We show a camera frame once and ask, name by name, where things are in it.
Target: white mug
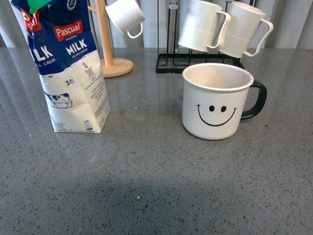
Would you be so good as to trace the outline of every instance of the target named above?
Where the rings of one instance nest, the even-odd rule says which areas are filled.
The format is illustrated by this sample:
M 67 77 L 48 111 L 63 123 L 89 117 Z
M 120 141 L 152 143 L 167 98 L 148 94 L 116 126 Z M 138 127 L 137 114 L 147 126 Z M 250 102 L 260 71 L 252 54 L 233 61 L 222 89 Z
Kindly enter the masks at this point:
M 182 122 L 193 135 L 222 140 L 233 135 L 239 121 L 256 116 L 264 107 L 266 87 L 246 70 L 227 64 L 187 67 L 184 78 Z M 243 112 L 249 87 L 259 89 L 255 105 Z
M 222 7 L 219 5 L 191 0 L 178 44 L 203 52 L 208 52 L 208 47 L 216 48 L 222 44 L 230 22 L 230 15 L 221 10 Z M 221 15 L 225 15 L 225 21 L 217 37 L 216 45 L 213 46 Z
M 258 8 L 234 1 L 229 5 L 227 12 L 231 16 L 231 21 L 227 28 L 224 42 L 217 48 L 220 52 L 242 58 L 242 55 L 255 56 L 260 52 L 261 45 L 273 31 L 273 24 L 264 20 L 265 13 Z M 255 36 L 261 23 L 268 25 L 268 31 L 260 41 L 254 54 L 247 52 L 250 43 Z
M 135 0 L 117 0 L 109 6 L 106 6 L 107 14 L 115 27 L 122 35 L 128 34 L 130 38 L 136 38 L 142 34 L 142 22 L 145 17 Z M 129 31 L 140 24 L 140 32 L 132 36 Z

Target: milk carton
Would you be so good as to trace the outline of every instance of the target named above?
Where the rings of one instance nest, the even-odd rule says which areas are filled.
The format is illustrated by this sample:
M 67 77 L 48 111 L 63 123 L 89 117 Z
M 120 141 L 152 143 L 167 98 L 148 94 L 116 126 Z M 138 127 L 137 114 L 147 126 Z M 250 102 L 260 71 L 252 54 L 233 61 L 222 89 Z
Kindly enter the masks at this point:
M 33 15 L 21 10 L 55 132 L 100 133 L 110 111 L 86 0 L 51 0 Z

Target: pascual logo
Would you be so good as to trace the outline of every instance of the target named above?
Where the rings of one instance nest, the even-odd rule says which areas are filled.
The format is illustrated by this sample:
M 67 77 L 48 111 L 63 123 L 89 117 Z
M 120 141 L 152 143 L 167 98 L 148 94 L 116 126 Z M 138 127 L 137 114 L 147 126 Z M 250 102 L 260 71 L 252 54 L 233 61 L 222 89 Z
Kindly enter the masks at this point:
M 73 34 L 79 34 L 83 32 L 83 23 L 82 21 L 75 21 L 73 24 L 68 24 L 63 27 L 54 27 L 54 33 L 57 36 L 57 39 L 60 41 L 63 41 L 66 37 L 73 35 Z
M 76 6 L 76 0 L 67 0 L 68 10 L 73 10 Z

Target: wooden mug tree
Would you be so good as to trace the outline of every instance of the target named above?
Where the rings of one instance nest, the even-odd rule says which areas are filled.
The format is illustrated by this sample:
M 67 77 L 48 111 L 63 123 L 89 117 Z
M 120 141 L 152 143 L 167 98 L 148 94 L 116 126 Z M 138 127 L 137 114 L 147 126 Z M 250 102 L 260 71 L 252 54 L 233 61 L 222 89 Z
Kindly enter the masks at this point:
M 133 70 L 132 61 L 122 58 L 113 58 L 109 35 L 108 17 L 105 0 L 95 0 L 96 9 L 88 7 L 89 11 L 97 14 L 104 59 L 101 60 L 105 78 L 119 77 Z

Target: white ribbed mug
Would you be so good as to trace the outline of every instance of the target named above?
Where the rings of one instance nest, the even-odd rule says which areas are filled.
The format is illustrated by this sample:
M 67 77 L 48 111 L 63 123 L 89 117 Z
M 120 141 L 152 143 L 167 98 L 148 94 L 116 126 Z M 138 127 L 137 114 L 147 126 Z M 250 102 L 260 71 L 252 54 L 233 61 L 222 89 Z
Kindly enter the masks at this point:
M 135 0 L 117 0 L 109 6 L 106 6 L 107 14 L 115 27 L 121 34 L 128 34 L 130 38 L 136 38 L 142 34 L 142 22 L 145 17 Z M 140 32 L 132 36 L 129 31 L 140 24 Z
M 242 55 L 255 56 L 260 52 L 262 43 L 273 31 L 273 24 L 264 20 L 265 13 L 258 8 L 234 1 L 229 5 L 227 11 L 231 16 L 231 22 L 227 28 L 224 42 L 217 48 L 220 52 L 242 58 Z M 261 23 L 268 25 L 268 31 L 260 41 L 254 54 L 247 52 L 250 43 L 255 36 Z
M 230 15 L 221 10 L 222 7 L 219 5 L 201 0 L 191 0 L 178 44 L 203 52 L 208 52 L 208 48 L 216 48 L 222 44 L 230 22 Z M 216 45 L 213 46 L 221 14 L 225 15 L 225 20 L 217 37 Z

